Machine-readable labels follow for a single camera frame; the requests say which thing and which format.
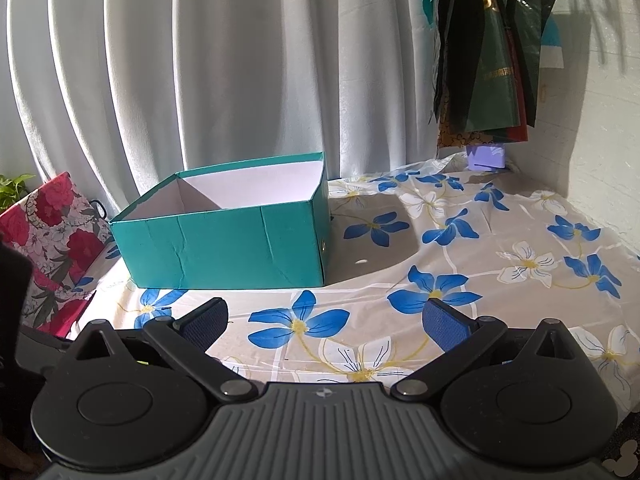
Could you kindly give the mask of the red floral gift bag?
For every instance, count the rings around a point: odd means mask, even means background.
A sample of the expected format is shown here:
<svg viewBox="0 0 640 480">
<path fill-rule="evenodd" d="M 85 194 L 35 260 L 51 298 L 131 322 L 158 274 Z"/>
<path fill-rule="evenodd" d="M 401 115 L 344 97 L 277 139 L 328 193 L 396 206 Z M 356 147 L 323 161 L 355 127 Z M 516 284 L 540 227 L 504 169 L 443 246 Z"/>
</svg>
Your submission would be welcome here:
<svg viewBox="0 0 640 480">
<path fill-rule="evenodd" d="M 1 213 L 3 244 L 32 263 L 22 323 L 64 337 L 88 307 L 89 270 L 113 237 L 67 172 Z"/>
</svg>

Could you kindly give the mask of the white curtain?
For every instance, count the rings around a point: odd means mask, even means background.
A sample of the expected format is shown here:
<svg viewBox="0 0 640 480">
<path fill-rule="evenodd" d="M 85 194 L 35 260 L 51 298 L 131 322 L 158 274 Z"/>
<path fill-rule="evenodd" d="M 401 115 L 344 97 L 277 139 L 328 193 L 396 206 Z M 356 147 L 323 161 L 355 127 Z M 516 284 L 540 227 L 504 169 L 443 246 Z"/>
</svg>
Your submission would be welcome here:
<svg viewBox="0 0 640 480">
<path fill-rule="evenodd" d="M 118 211 L 220 162 L 420 162 L 432 39 L 422 0 L 1 0 L 1 170 Z"/>
</svg>

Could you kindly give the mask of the green plant leaves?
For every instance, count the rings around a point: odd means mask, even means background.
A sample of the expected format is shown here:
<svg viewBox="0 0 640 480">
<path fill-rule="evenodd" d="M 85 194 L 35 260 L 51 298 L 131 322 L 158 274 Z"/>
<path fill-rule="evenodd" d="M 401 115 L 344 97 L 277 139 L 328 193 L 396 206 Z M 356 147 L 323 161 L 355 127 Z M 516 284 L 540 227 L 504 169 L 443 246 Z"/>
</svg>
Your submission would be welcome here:
<svg viewBox="0 0 640 480">
<path fill-rule="evenodd" d="M 26 182 L 33 177 L 33 174 L 20 174 L 15 178 L 0 176 L 0 212 L 5 212 L 29 193 Z"/>
</svg>

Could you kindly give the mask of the small purple box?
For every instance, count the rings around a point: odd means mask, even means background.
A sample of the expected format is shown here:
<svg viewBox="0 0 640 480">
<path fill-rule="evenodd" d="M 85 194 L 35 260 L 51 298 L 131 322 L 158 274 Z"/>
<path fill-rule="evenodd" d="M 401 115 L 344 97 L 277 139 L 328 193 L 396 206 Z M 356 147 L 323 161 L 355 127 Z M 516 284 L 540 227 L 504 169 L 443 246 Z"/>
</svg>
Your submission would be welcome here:
<svg viewBox="0 0 640 480">
<path fill-rule="evenodd" d="M 492 171 L 506 168 L 506 150 L 502 144 L 470 145 L 465 151 L 469 170 Z"/>
</svg>

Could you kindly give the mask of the blue floral tablecloth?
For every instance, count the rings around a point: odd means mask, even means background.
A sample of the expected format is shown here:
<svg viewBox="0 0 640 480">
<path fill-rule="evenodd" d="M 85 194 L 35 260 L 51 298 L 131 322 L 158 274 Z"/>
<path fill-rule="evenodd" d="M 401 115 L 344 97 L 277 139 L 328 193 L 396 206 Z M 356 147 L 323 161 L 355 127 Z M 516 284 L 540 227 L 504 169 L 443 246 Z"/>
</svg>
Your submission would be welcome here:
<svg viewBox="0 0 640 480">
<path fill-rule="evenodd" d="M 207 352 L 255 382 L 390 386 L 442 355 L 426 300 L 512 328 L 562 321 L 612 394 L 639 404 L 639 257 L 555 192 L 456 156 L 328 181 L 326 282 L 313 288 L 140 288 L 111 245 L 91 266 L 89 303 L 64 336 L 103 318 L 118 330 L 228 306 Z"/>
</svg>

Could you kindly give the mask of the dark green hanging bag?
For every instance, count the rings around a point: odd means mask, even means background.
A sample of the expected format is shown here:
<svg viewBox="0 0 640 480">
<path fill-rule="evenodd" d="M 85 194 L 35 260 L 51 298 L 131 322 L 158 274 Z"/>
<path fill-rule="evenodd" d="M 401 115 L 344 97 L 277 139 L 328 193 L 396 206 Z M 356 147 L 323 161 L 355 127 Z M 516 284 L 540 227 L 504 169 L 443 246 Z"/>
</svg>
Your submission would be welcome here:
<svg viewBox="0 0 640 480">
<path fill-rule="evenodd" d="M 441 148 L 520 143 L 537 118 L 555 0 L 436 0 L 433 113 Z"/>
</svg>

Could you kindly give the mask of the teal cardboard box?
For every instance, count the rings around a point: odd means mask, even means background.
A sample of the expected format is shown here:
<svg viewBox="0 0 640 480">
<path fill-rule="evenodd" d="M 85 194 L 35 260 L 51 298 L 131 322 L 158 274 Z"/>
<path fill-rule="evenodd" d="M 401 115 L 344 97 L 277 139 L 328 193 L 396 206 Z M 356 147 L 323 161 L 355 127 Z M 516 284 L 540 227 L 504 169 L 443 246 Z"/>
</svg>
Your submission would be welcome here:
<svg viewBox="0 0 640 480">
<path fill-rule="evenodd" d="M 331 234 L 324 156 L 176 172 L 110 226 L 140 288 L 321 287 Z"/>
</svg>

